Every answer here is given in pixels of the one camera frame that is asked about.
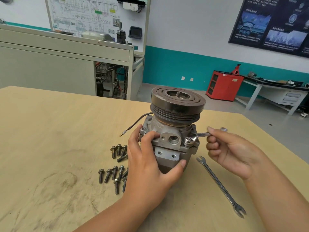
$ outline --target teal wall stripe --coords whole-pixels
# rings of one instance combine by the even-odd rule
[[[36,29],[36,30],[42,30],[42,31],[51,31],[50,28],[36,27],[36,26],[20,24],[20,23],[6,22],[6,24],[7,25],[12,25],[12,26],[17,26],[17,27],[26,27],[26,28]]]
[[[152,46],[146,46],[143,82],[205,91],[214,70],[231,72],[238,63],[241,64],[239,71],[243,75],[253,71],[258,77],[265,79],[293,79],[309,82],[309,74],[307,73]],[[251,97],[254,90],[254,86],[242,83],[238,95]]]

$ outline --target dark blue poster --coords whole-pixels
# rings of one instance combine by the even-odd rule
[[[244,0],[229,42],[309,58],[309,0]]]

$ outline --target yellow tabletop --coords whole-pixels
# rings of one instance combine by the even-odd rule
[[[110,148],[149,103],[21,87],[0,89],[0,231],[72,231],[118,199],[98,170],[119,166]],[[309,200],[309,165],[241,114],[205,110],[196,123],[226,127],[259,146]],[[264,231],[242,180],[212,161],[206,138],[182,178],[139,231]],[[238,217],[204,167],[204,156],[238,204]]]

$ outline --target fingernail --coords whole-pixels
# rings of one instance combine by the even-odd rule
[[[209,133],[213,133],[214,132],[214,128],[209,127],[209,126],[207,127],[207,130],[208,130]]]
[[[187,161],[186,160],[181,160],[181,166],[184,168],[186,166]]]

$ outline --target red tool cabinet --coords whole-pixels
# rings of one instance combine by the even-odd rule
[[[211,99],[234,101],[243,81],[242,76],[228,72],[214,71],[206,95]]]

